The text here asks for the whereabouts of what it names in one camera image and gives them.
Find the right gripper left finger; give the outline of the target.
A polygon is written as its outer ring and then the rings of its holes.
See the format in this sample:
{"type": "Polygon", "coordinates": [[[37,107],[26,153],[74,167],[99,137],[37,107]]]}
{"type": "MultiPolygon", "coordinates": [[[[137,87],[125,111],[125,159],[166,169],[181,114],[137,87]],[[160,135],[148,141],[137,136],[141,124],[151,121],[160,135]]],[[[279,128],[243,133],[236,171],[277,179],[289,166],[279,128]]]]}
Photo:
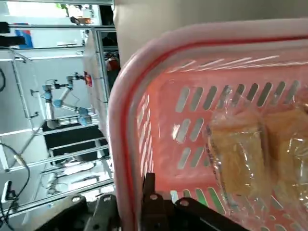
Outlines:
{"type": "Polygon", "coordinates": [[[82,195],[65,198],[51,211],[36,218],[37,231],[118,231],[116,197],[103,194],[95,202],[82,195]]]}

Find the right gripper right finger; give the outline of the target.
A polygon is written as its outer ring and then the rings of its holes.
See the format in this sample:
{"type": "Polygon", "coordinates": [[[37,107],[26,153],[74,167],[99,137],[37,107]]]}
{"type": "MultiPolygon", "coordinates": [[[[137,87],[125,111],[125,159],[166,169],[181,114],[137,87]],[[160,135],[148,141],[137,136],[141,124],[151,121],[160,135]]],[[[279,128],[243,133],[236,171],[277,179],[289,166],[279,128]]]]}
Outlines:
{"type": "Polygon", "coordinates": [[[183,197],[173,203],[155,191],[155,174],[143,182],[142,231],[242,231],[243,227],[200,202],[183,197]]]}

